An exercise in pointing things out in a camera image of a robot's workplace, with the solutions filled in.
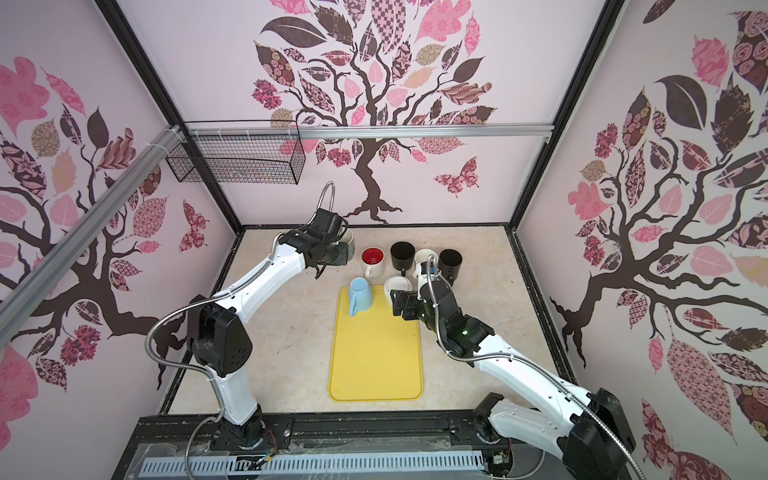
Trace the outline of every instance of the light blue mug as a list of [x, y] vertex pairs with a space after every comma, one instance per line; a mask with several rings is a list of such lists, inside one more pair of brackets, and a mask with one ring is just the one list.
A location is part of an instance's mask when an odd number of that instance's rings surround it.
[[373, 291], [366, 279], [357, 277], [349, 284], [349, 316], [365, 312], [373, 305]]

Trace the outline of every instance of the electrical cable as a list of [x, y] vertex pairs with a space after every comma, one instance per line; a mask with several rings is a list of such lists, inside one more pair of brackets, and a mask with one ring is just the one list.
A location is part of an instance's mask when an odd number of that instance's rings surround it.
[[637, 478], [639, 480], [646, 480], [645, 475], [640, 470], [640, 466], [637, 464], [637, 462], [632, 458], [632, 453], [627, 450], [627, 447], [624, 446], [624, 443], [616, 436], [616, 434], [611, 430], [611, 428], [603, 422], [600, 417], [597, 416], [594, 412], [592, 412], [585, 404], [582, 402], [576, 395], [574, 395], [570, 390], [565, 388], [565, 385], [562, 385], [564, 383], [564, 380], [556, 380], [555, 377], [553, 377], [547, 370], [541, 368], [538, 364], [533, 363], [531, 360], [528, 360], [526, 358], [512, 355], [511, 353], [507, 352], [499, 352], [499, 353], [488, 353], [485, 355], [478, 355], [473, 357], [461, 357], [456, 356], [453, 353], [451, 353], [447, 348], [445, 348], [445, 344], [442, 340], [442, 330], [445, 328], [445, 326], [442, 324], [442, 321], [440, 320], [440, 307], [437, 303], [437, 299], [435, 297], [435, 291], [432, 288], [432, 269], [431, 267], [435, 266], [436, 258], [434, 255], [429, 255], [427, 257], [427, 286], [429, 287], [429, 295], [432, 297], [432, 308], [435, 309], [435, 327], [437, 329], [437, 343], [440, 345], [440, 348], [443, 352], [445, 352], [446, 355], [450, 359], [456, 360], [457, 362], [479, 362], [482, 360], [490, 360], [490, 359], [508, 359], [510, 361], [516, 360], [523, 365], [531, 367], [533, 370], [536, 371], [539, 375], [543, 376], [545, 379], [547, 379], [552, 385], [556, 386], [558, 389], [562, 390], [563, 393], [569, 397], [579, 408], [584, 410], [592, 419], [595, 421], [595, 423], [598, 424], [598, 426], [608, 435], [611, 440], [616, 444], [616, 446], [621, 450], [621, 453], [624, 454], [624, 457], [627, 459], [627, 463], [630, 464], [632, 469], [634, 470], [634, 473], [637, 475]]

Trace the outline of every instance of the yellow cutting board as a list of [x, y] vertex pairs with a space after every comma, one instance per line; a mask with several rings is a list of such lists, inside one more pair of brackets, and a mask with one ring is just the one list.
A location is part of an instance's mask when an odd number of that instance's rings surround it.
[[328, 393], [337, 402], [416, 400], [421, 396], [419, 321], [392, 315], [384, 286], [373, 306], [349, 316], [349, 290], [339, 292]]

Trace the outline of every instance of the black mug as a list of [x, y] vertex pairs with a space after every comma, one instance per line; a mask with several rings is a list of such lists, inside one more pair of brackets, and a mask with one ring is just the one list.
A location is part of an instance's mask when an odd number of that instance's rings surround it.
[[416, 248], [408, 242], [397, 242], [389, 249], [389, 253], [392, 256], [392, 266], [405, 276], [406, 271], [413, 266]]
[[453, 285], [454, 280], [458, 276], [458, 269], [462, 267], [462, 255], [456, 250], [449, 248], [440, 252], [440, 257], [437, 261], [437, 267], [440, 269], [440, 273], [448, 280], [448, 283]]

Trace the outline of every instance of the black wire basket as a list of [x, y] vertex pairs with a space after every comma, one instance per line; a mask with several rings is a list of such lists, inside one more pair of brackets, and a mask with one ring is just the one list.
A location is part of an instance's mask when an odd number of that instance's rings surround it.
[[[166, 161], [180, 182], [298, 184], [306, 160], [298, 125], [295, 121], [267, 122], [280, 127], [281, 133], [193, 133], [187, 141], [197, 145], [202, 157], [190, 156], [188, 146], [181, 143]], [[207, 168], [198, 169], [195, 163]]]

